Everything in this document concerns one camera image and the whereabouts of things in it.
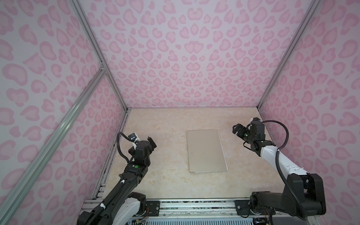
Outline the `beige paper folder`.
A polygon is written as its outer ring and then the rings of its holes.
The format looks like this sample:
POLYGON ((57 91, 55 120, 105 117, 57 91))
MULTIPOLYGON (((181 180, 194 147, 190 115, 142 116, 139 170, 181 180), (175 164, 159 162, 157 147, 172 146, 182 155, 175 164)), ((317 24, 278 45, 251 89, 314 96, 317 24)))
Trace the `beige paper folder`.
POLYGON ((187 149, 191 173, 222 172, 218 130, 188 130, 187 149))

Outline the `text sheet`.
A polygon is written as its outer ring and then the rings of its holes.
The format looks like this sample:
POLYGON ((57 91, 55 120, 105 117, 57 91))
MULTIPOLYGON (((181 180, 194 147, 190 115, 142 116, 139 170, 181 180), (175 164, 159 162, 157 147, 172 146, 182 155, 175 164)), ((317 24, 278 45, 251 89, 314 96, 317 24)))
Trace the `text sheet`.
POLYGON ((218 132, 218 136, 219 136, 219 143, 220 143, 220 147, 221 147, 221 170, 223 172, 228 171, 228 164, 227 164, 227 160, 226 160, 226 156, 225 156, 225 152, 224 152, 224 147, 223 147, 223 143, 221 141, 221 136, 220 133, 218 132))

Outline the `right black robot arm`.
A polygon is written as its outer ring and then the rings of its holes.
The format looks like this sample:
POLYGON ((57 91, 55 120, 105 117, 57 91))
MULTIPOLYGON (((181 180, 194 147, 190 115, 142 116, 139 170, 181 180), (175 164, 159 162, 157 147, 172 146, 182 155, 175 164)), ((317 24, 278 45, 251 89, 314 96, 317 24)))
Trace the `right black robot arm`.
POLYGON ((283 123, 286 138, 281 146, 276 146, 265 135, 266 121, 253 118, 246 126, 236 124, 233 134, 249 144, 249 150, 266 160, 278 172, 284 190, 282 193, 269 191, 252 192, 247 205, 235 202, 237 214, 243 218, 250 215, 267 214, 272 221, 276 212, 286 213, 292 217, 307 220, 310 216, 321 216, 326 213, 326 200, 322 178, 316 173, 309 173, 297 166, 282 153, 289 140, 289 130, 283 123))

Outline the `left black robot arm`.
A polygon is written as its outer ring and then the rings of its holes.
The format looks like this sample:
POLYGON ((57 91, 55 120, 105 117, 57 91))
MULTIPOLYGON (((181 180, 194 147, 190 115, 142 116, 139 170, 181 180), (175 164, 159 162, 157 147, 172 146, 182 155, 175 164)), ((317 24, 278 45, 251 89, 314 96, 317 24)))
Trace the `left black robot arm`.
POLYGON ((148 172, 150 155, 156 148, 151 137, 135 141, 129 150, 132 156, 120 174, 120 181, 91 212, 84 211, 77 219, 78 225, 125 225, 133 216, 146 217, 146 195, 134 192, 148 172))

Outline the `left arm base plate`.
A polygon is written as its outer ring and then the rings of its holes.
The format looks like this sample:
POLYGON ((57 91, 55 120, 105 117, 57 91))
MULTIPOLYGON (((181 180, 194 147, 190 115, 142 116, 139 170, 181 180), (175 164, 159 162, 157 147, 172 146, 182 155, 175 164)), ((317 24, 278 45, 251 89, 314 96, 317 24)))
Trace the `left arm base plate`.
POLYGON ((160 201, 141 202, 139 213, 141 217, 158 217, 160 211, 160 201))

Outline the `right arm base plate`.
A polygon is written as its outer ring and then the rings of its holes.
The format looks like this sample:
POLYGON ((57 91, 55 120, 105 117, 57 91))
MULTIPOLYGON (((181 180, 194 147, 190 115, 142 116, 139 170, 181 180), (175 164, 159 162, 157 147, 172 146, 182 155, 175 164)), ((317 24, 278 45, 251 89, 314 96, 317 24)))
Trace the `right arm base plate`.
POLYGON ((235 200, 235 209, 238 216, 244 218, 248 217, 266 217, 269 215, 276 215, 276 212, 269 207, 264 207, 260 204, 251 202, 249 199, 235 200))

